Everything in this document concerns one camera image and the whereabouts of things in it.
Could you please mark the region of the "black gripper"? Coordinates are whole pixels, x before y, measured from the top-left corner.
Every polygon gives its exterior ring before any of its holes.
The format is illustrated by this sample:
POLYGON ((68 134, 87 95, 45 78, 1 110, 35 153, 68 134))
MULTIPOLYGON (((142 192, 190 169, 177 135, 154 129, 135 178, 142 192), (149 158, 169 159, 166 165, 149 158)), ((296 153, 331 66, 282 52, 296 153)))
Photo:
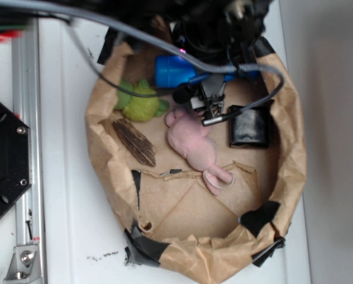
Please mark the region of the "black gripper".
MULTIPOLYGON (((197 1, 190 8, 194 15, 175 21, 171 28, 172 43, 178 55, 198 71, 225 74, 235 72, 236 78, 255 80, 261 72, 275 73, 272 66, 258 64, 253 53, 265 31, 264 19, 271 1, 197 1)), ((241 112, 270 101, 272 90, 264 97, 224 113, 224 89, 211 84, 182 84, 173 90, 173 99, 182 104, 189 101, 194 111, 203 116, 203 124, 218 124, 241 112)))

